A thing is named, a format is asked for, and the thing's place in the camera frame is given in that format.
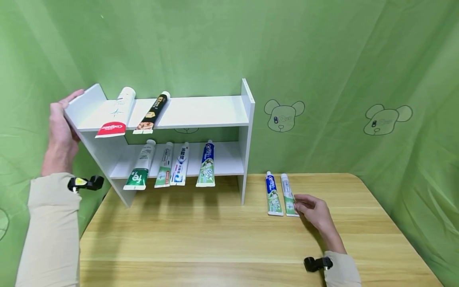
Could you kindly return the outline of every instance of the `cartoon bear face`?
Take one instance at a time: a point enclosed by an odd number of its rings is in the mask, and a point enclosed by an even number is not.
[[[380,104],[374,105],[366,113],[370,121],[364,127],[364,132],[368,135],[387,135],[394,130],[396,122],[406,122],[412,115],[413,111],[408,106],[392,110],[384,109]]]
[[[9,223],[10,219],[8,218],[8,215],[0,208],[0,240],[2,240],[3,236],[6,234]]]
[[[295,126],[295,117],[304,112],[304,103],[297,101],[292,106],[281,106],[276,100],[269,100],[264,112],[271,116],[268,127],[280,133],[289,131]]]

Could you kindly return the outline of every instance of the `black clip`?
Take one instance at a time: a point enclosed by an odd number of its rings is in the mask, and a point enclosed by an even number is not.
[[[325,270],[333,267],[333,262],[328,257],[314,259],[313,257],[306,257],[304,259],[304,267],[307,272],[316,272],[319,269],[325,268]]]
[[[104,178],[98,175],[91,176],[90,180],[81,177],[72,177],[67,184],[69,190],[73,193],[78,193],[80,188],[89,190],[98,190],[102,188],[104,184]]]

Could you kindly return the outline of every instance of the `toothpaste tube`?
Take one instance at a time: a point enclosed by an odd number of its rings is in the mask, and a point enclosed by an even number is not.
[[[146,141],[146,145],[140,151],[135,167],[126,185],[123,187],[124,190],[145,190],[146,179],[148,178],[148,172],[150,171],[153,155],[155,154],[155,145],[156,142],[154,140]]]
[[[207,187],[215,186],[215,177],[213,174],[214,164],[213,164],[213,153],[215,146],[211,140],[207,141],[207,144],[204,146],[204,152],[202,153],[202,163],[201,168],[199,169],[198,182],[196,187]]]
[[[132,133],[134,135],[152,134],[155,122],[158,119],[159,114],[164,109],[164,106],[166,105],[170,97],[171,95],[167,91],[162,92],[156,99],[156,101],[153,103],[150,110],[146,113],[142,122],[137,126],[137,128]]]
[[[174,144],[168,141],[166,149],[162,153],[161,165],[156,177],[155,188],[168,187],[171,185],[172,152]]]
[[[184,186],[186,179],[186,170],[188,169],[188,154],[190,153],[190,147],[188,142],[183,144],[180,149],[180,154],[175,162],[174,172],[172,174],[172,186]]]
[[[124,87],[110,110],[110,120],[102,125],[95,137],[100,138],[124,135],[126,133],[126,124],[129,121],[132,107],[134,106],[134,99],[134,89]]]
[[[277,194],[276,182],[270,171],[266,173],[266,191],[268,192],[268,214],[284,216],[280,207],[279,195]]]
[[[295,198],[291,192],[287,174],[281,174],[280,180],[282,181],[282,191],[284,192],[285,214],[287,216],[300,217],[295,211],[295,205],[293,205],[295,203]]]

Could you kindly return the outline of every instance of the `wooden table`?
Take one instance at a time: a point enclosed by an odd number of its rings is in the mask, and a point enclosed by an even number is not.
[[[328,203],[363,286],[441,286],[357,177],[289,177],[293,193]],[[249,176],[244,206],[235,177],[216,182],[196,188],[188,178],[186,187],[153,189],[150,181],[131,209],[110,191],[81,239],[81,286],[325,285],[302,263],[322,255],[317,231],[299,218],[268,216],[264,175]],[[278,175],[276,183],[281,190]]]

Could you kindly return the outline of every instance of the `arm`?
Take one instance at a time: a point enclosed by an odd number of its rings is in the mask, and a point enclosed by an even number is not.
[[[303,214],[322,236],[327,251],[325,256],[333,262],[333,267],[324,271],[327,287],[360,287],[360,275],[354,260],[344,248],[325,201],[311,195],[295,195],[295,209]]]
[[[64,108],[82,90],[51,104],[50,140],[42,177],[30,184],[30,222],[17,272],[17,287],[78,286],[78,217],[81,197],[67,184],[73,176],[78,138],[64,118]]]

